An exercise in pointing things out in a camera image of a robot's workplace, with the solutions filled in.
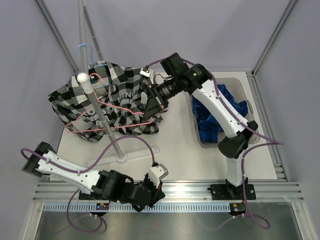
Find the black white checkered shirt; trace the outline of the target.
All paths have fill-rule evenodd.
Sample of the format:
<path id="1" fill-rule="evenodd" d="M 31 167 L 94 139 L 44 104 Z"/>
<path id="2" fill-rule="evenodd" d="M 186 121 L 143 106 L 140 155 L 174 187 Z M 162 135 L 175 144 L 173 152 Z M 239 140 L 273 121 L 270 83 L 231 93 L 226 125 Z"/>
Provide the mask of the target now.
<path id="1" fill-rule="evenodd" d="M 122 135 L 153 135 L 163 121 L 160 114 L 145 120 L 142 113 L 147 100 L 143 87 L 151 79 L 139 68 L 122 67 L 98 61 L 88 70 L 99 105 L 112 130 Z M 67 84 L 48 95 L 48 101 L 69 132 L 91 143 L 98 142 L 106 132 L 91 101 L 72 76 Z"/>

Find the pink wire hanger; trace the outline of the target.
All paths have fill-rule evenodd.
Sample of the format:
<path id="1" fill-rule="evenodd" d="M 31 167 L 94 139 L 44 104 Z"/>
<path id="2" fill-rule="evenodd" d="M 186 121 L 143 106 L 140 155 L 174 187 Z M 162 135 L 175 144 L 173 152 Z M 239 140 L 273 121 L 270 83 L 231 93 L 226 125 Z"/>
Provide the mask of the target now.
<path id="1" fill-rule="evenodd" d="M 78 83 L 80 83 L 80 85 L 82 86 L 84 92 L 87 94 L 88 97 L 93 97 L 93 100 L 90 100 L 92 107 L 94 108 L 95 112 L 98 114 L 100 113 L 102 116 L 98 116 L 99 121 L 101 122 L 101 124 L 106 124 L 107 127 L 110 128 L 110 126 L 108 125 L 108 121 L 106 116 L 104 115 L 104 113 L 102 112 L 102 108 L 100 106 L 100 104 L 105 105 L 105 106 L 109 106 L 109 107 L 113 107 L 116 109 L 120 109 L 120 110 L 124 110 L 127 111 L 129 113 L 131 113 L 132 115 L 144 115 L 143 112 L 133 112 L 132 110 L 130 110 L 129 108 L 124 108 L 124 107 L 120 107 L 117 105 L 112 105 L 112 104 L 108 104 L 108 103 L 104 103 L 102 101 L 99 100 L 99 98 L 97 97 L 96 92 L 94 91 L 94 88 L 92 87 L 92 84 L 90 83 L 90 78 L 91 76 L 97 76 L 100 80 L 103 80 L 102 77 L 97 74 L 97 73 L 92 73 L 90 75 L 88 75 L 87 73 L 81 72 L 77 75 L 76 80 L 78 81 Z M 71 121 L 70 123 L 68 123 L 67 125 L 64 126 L 64 128 L 66 129 L 66 131 L 68 133 L 87 133 L 87 132 L 96 132 L 96 131 L 102 131 L 105 130 L 107 132 L 107 129 L 105 127 L 103 128 L 99 128 L 99 129 L 90 129 L 90 130 L 77 130 L 77 131 L 71 131 L 68 129 L 68 127 L 71 124 L 76 124 L 79 119 L 84 116 L 86 113 L 89 112 L 89 110 L 91 110 L 92 108 L 86 110 L 85 112 L 83 112 L 82 114 L 80 114 L 76 120 Z"/>

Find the blue plaid shirt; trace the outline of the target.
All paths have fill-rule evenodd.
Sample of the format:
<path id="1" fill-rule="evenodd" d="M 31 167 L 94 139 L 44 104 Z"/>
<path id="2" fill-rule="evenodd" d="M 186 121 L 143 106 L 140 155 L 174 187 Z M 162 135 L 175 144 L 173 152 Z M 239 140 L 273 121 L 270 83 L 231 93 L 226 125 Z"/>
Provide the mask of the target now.
<path id="1" fill-rule="evenodd" d="M 240 115 L 238 111 L 227 101 L 218 85 L 212 80 L 207 80 L 201 89 L 197 89 L 192 95 L 210 112 L 224 131 L 225 136 L 234 137 L 237 132 L 242 132 L 249 121 Z"/>

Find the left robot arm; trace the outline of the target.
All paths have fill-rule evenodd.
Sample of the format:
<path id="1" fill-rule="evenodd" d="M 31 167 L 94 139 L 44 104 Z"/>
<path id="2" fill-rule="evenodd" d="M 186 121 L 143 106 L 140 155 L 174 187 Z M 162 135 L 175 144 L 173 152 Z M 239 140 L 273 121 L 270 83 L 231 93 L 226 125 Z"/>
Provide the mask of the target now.
<path id="1" fill-rule="evenodd" d="M 151 165 L 142 181 L 135 182 L 132 177 L 116 170 L 85 168 L 65 160 L 46 142 L 41 142 L 35 150 L 22 148 L 20 153 L 26 159 L 21 169 L 23 172 L 65 181 L 79 189 L 80 200 L 120 202 L 130 204 L 135 211 L 141 212 L 145 207 L 152 208 L 166 196 L 162 185 L 163 178 L 169 172 L 157 162 Z"/>

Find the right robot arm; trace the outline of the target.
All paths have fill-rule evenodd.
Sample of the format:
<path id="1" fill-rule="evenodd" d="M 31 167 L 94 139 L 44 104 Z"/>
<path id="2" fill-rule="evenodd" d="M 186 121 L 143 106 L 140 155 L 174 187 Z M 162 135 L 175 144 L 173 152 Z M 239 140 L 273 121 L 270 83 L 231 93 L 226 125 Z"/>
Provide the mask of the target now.
<path id="1" fill-rule="evenodd" d="M 224 184 L 209 187 L 214 200 L 246 201 L 254 193 L 244 171 L 243 152 L 258 129 L 258 124 L 248 121 L 227 101 L 219 90 L 215 77 L 201 64 L 188 67 L 178 53 L 158 60 L 170 77 L 161 84 L 151 83 L 144 88 L 147 94 L 144 119 L 148 120 L 169 106 L 169 99 L 187 92 L 200 101 L 222 127 L 225 138 L 218 143 L 219 151 L 226 157 L 227 178 Z"/>

